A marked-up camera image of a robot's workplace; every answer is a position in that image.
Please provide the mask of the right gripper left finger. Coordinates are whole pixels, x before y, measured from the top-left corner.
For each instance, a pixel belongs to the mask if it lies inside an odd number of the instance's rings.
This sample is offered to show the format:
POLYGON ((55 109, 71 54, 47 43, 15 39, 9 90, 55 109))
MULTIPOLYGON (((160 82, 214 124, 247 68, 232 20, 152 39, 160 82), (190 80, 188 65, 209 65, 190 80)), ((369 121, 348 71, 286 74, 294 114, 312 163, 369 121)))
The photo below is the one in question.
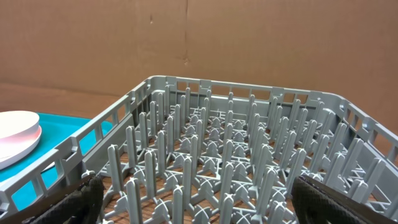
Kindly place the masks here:
POLYGON ((8 224, 96 223, 103 205, 104 185, 91 174, 33 205, 1 219, 8 224))

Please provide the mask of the pink bowl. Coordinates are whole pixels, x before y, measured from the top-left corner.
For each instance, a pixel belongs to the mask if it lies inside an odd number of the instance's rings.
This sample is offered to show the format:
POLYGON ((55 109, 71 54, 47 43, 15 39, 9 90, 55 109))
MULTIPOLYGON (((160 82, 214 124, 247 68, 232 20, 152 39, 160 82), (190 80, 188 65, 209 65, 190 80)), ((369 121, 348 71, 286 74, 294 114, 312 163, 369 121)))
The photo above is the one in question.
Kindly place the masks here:
POLYGON ((21 151, 34 147, 42 129, 40 117, 31 111, 1 112, 1 150, 21 151))

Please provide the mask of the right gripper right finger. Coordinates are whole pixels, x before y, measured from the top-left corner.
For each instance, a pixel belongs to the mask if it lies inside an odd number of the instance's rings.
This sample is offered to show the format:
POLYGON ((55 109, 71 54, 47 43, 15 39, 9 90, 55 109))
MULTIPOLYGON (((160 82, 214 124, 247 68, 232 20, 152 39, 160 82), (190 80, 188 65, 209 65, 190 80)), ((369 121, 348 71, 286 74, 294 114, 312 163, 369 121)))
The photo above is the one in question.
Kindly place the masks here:
POLYGON ((306 175, 294 179, 291 195, 300 224, 397 223, 306 175))

